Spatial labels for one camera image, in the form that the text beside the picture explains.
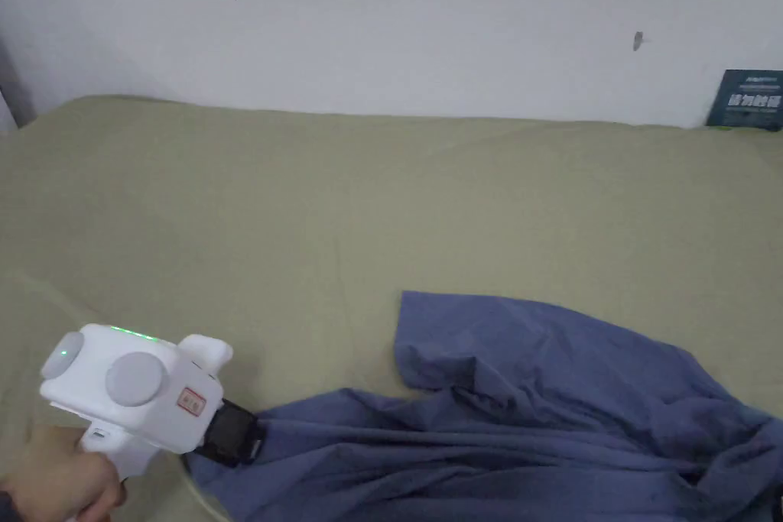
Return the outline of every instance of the device handle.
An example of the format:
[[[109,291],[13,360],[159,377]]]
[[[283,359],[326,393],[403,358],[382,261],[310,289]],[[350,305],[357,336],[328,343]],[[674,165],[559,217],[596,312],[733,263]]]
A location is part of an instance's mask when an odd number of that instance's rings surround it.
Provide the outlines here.
[[[102,422],[90,424],[90,428],[81,436],[79,447],[85,452],[106,455],[117,467],[120,481],[143,474],[160,451],[144,439]]]

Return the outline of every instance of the hand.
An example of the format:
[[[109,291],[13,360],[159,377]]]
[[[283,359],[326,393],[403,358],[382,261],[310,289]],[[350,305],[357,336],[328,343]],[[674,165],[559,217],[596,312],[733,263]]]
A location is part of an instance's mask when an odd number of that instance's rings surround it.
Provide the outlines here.
[[[104,455],[81,452],[84,429],[33,433],[17,468],[0,485],[25,522],[103,522],[125,501],[117,468]]]

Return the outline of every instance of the dark blue box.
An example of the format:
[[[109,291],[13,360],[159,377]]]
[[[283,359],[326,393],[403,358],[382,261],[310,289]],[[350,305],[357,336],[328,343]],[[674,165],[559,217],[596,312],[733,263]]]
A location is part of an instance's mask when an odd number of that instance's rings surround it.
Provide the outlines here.
[[[783,71],[726,70],[708,127],[783,128]]]

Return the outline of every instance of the sticker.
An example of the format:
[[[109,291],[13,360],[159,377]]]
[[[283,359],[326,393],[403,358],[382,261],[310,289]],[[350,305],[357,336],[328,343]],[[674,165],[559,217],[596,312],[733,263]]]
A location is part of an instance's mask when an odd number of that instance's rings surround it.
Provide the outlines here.
[[[193,414],[195,417],[199,417],[203,412],[204,406],[206,406],[206,399],[189,387],[186,387],[183,393],[179,394],[177,406],[182,407],[183,410]]]
[[[726,70],[708,127],[783,128],[783,71]]]

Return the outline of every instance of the sleeve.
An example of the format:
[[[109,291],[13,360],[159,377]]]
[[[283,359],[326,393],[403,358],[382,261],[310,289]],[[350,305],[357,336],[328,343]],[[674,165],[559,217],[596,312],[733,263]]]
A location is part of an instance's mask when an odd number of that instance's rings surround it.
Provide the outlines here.
[[[24,522],[13,507],[11,496],[0,491],[0,522]]]

